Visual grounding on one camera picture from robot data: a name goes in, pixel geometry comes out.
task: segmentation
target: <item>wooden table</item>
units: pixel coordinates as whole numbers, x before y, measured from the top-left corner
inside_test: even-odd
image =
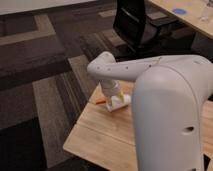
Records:
[[[204,0],[147,0],[156,7],[163,9],[179,18],[182,22],[196,31],[213,39],[213,19],[210,22],[201,21],[200,17],[206,5]],[[187,11],[185,15],[177,15],[172,10],[182,8]]]
[[[132,92],[133,84],[121,82],[124,92]],[[68,136],[64,149],[108,170],[136,171],[137,159],[131,107],[107,112],[96,105],[103,96],[98,86]],[[203,115],[204,152],[213,159],[213,103],[206,102]],[[213,171],[213,160],[208,171]]]

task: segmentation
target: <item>blue object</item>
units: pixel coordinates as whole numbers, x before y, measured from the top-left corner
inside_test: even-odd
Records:
[[[181,8],[175,8],[175,9],[173,9],[172,11],[173,11],[175,14],[178,14],[178,15],[184,15],[184,14],[187,13],[186,10],[181,9]]]

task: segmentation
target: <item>screw hole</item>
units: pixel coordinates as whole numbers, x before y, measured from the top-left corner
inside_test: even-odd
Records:
[[[183,129],[183,134],[189,134],[189,133],[191,133],[193,131],[194,131],[194,127],[190,126],[190,127],[187,127],[187,128]]]

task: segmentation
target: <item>desk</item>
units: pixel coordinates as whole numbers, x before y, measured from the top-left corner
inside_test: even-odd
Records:
[[[196,31],[213,39],[213,20],[211,22],[201,21],[199,18],[206,5],[203,0],[148,0],[156,7],[163,9],[175,15],[185,24],[194,28]],[[182,8],[187,11],[185,15],[177,15],[172,10],[174,8]]]
[[[124,92],[132,92],[133,84],[121,82]],[[88,104],[68,136],[64,150],[109,170],[136,171],[137,159],[131,107],[107,112],[105,105],[95,105],[103,96],[96,88]],[[206,102],[203,115],[204,152],[213,159],[213,103]],[[213,160],[208,171],[213,171]]]

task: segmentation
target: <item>white plastic casing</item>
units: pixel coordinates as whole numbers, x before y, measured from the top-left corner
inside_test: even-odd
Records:
[[[103,79],[136,81],[132,97],[141,171],[204,171],[200,117],[213,92],[213,67],[198,55],[159,56],[88,66]]]

